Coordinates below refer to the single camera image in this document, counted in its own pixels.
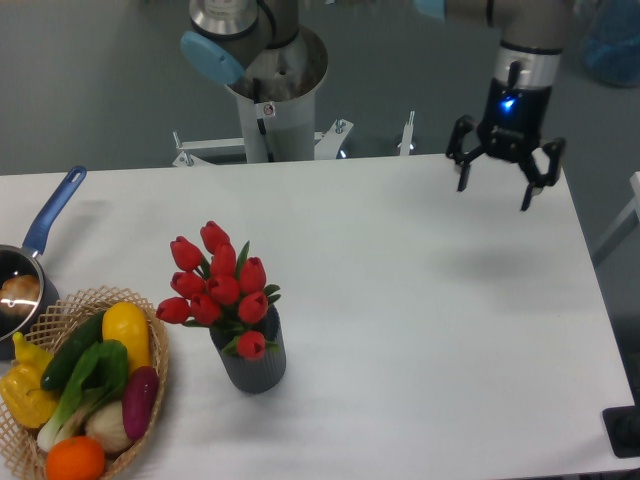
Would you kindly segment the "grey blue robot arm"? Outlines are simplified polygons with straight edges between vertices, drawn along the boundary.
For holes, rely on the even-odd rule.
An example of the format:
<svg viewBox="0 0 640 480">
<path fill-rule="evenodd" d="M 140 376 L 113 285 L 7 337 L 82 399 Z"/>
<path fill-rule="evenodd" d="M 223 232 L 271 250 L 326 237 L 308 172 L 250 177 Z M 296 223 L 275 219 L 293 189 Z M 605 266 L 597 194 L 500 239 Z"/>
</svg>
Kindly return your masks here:
<svg viewBox="0 0 640 480">
<path fill-rule="evenodd" d="M 566 42 L 569 1 L 419 1 L 419 13 L 465 19 L 501 33 L 483 117 L 460 117 L 446 155 L 465 188 L 472 162 L 488 156 L 517 165 L 525 198 L 553 186 L 565 142 L 541 128 Z M 299 22 L 293 1 L 193 1 L 183 56 L 235 96 L 250 163 L 310 159 L 315 93 L 327 73 L 320 38 Z"/>
</svg>

